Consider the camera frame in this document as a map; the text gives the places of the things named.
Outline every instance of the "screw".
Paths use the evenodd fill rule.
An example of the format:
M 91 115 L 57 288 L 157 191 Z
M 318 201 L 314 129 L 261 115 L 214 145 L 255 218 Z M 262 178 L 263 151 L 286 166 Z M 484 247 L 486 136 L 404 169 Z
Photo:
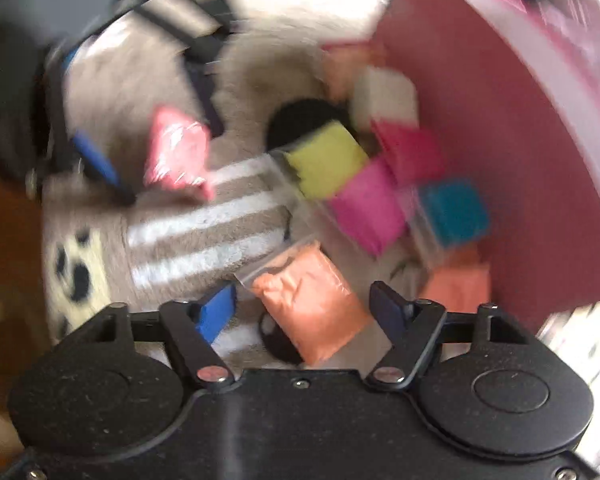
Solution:
M 27 480 L 46 480 L 46 475 L 40 469 L 30 469 Z
M 294 381 L 294 388 L 298 390 L 306 390 L 309 386 L 311 386 L 311 383 L 306 379 L 296 379 Z
M 385 384 L 399 384 L 404 380 L 404 372 L 400 368 L 381 366 L 374 371 L 374 379 Z
M 577 480 L 578 474 L 573 469 L 569 469 L 568 467 L 566 467 L 564 469 L 560 469 L 560 471 L 558 471 L 555 474 L 555 479 L 556 480 Z
M 229 370 L 222 366 L 205 366 L 196 375 L 205 383 L 224 383 L 229 378 Z

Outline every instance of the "red packet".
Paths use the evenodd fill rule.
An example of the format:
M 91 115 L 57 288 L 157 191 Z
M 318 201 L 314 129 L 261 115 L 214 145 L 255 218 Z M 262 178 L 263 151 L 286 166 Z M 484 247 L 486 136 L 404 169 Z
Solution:
M 144 169 L 144 184 L 190 192 L 211 200 L 215 195 L 206 170 L 209 130 L 177 108 L 155 109 Z

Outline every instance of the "pink box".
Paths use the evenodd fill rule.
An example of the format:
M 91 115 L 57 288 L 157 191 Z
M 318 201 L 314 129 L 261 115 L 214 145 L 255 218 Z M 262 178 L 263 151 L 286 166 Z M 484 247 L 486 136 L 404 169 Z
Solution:
M 442 152 L 431 132 L 387 120 L 372 121 L 371 129 L 400 186 L 444 175 Z
M 373 256 L 380 255 L 405 231 L 396 190 L 394 176 L 381 155 L 328 201 L 344 234 Z

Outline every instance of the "shiny pink package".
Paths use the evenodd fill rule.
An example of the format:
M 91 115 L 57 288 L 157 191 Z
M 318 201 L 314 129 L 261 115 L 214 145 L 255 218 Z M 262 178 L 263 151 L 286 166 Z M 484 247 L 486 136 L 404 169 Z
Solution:
M 209 130 L 203 123 L 177 108 L 157 107 L 149 135 L 144 184 L 213 199 L 215 190 L 205 166 L 208 150 Z

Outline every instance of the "white stripe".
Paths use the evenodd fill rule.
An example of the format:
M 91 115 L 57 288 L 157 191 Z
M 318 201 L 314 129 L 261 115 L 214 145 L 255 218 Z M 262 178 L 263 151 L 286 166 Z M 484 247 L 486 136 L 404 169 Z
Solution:
M 276 229 L 230 244 L 209 247 L 198 253 L 135 267 L 131 270 L 131 276 L 137 288 L 147 288 L 201 272 L 222 270 L 243 260 L 264 256 L 280 245 L 284 237 L 284 229 Z
M 229 357 L 234 352 L 246 350 L 255 345 L 261 345 L 260 332 L 257 324 L 238 325 L 219 333 L 211 344 L 216 353 L 221 357 Z
M 218 205 L 196 209 L 191 213 L 161 218 L 132 226 L 126 232 L 129 247 L 155 244 L 158 240 L 181 235 L 197 229 L 209 229 L 243 216 L 273 209 L 284 203 L 279 193 L 261 191 Z
M 261 173 L 267 173 L 270 170 L 271 160 L 269 155 L 260 155 L 248 158 L 242 162 L 229 164 L 224 168 L 211 173 L 211 181 L 219 186 L 231 180 L 238 180 L 247 176 L 254 176 Z

